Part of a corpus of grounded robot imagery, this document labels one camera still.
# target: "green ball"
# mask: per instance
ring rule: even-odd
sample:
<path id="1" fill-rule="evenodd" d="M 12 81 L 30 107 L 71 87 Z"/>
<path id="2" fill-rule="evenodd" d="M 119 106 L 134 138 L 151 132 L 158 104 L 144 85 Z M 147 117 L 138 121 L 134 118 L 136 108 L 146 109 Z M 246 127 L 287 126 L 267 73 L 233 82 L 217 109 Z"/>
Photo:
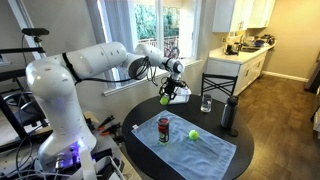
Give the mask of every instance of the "green ball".
<path id="1" fill-rule="evenodd" d="M 199 133 L 196 130 L 191 130 L 189 132 L 189 138 L 192 140 L 197 140 L 199 138 Z"/>
<path id="2" fill-rule="evenodd" d="M 161 105 L 167 105 L 168 103 L 169 103 L 169 98 L 168 97 L 165 97 L 165 96 L 161 97 L 161 99 L 160 99 L 160 104 Z"/>

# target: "floor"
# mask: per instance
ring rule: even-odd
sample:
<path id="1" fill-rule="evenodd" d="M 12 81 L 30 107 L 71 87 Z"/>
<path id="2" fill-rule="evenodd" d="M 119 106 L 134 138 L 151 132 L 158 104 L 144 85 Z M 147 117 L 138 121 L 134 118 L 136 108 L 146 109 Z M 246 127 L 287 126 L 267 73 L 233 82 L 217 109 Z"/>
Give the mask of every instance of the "floor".
<path id="1" fill-rule="evenodd" d="M 320 140 L 310 121 L 315 95 L 303 86 L 264 75 L 240 95 L 238 114 L 253 134 L 255 152 L 239 180 L 320 180 Z M 0 115 L 0 144 L 15 136 L 5 121 Z"/>

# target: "white cabinet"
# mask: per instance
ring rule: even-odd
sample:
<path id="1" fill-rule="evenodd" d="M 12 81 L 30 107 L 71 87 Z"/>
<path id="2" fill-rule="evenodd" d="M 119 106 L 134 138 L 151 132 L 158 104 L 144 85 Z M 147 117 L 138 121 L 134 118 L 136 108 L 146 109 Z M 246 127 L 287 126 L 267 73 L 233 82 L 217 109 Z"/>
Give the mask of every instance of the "white cabinet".
<path id="1" fill-rule="evenodd" d="M 237 84 L 234 89 L 234 95 L 239 95 L 245 90 L 255 79 L 257 79 L 262 70 L 267 52 L 264 52 L 243 64 L 230 61 L 222 61 L 220 59 L 209 59 L 207 65 L 208 74 L 218 74 L 227 76 L 238 76 Z M 225 102 L 227 95 L 221 93 L 212 94 L 214 99 Z"/>
<path id="2" fill-rule="evenodd" d="M 216 0 L 213 32 L 234 32 L 248 27 L 253 0 Z"/>
<path id="3" fill-rule="evenodd" d="M 275 0 L 254 0 L 248 28 L 267 27 L 270 22 Z"/>

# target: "black table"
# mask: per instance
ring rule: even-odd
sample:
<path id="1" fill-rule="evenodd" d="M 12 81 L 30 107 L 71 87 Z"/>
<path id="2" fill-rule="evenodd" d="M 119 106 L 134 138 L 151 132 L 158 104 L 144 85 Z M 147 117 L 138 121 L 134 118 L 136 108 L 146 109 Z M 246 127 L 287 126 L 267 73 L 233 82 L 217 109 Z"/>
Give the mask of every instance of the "black table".
<path id="1" fill-rule="evenodd" d="M 125 146 L 128 155 L 140 170 L 154 179 L 184 179 L 131 132 L 133 125 L 140 125 L 163 110 L 174 113 L 215 136 L 237 145 L 236 153 L 223 179 L 235 179 L 247 169 L 252 160 L 254 141 L 246 123 L 241 120 L 241 115 L 237 114 L 233 124 L 239 136 L 231 137 L 220 126 L 224 103 L 213 100 L 210 113 L 201 112 L 200 104 L 201 97 L 196 95 L 191 95 L 188 103 L 168 106 L 162 106 L 159 103 L 159 97 L 154 97 L 131 110 L 123 123 L 122 133 L 126 138 Z"/>

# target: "dish towel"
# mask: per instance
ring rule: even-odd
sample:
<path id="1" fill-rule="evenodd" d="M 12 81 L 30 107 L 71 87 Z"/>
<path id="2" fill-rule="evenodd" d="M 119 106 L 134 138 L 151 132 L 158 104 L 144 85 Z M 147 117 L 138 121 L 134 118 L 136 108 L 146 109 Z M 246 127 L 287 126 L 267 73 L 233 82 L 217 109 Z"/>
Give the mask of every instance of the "dish towel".
<path id="1" fill-rule="evenodd" d="M 159 142 L 158 119 L 169 119 L 169 142 Z M 197 140 L 189 131 L 199 133 Z M 185 179 L 222 179 L 236 151 L 236 146 L 214 136 L 185 119 L 162 111 L 142 123 L 132 133 Z"/>

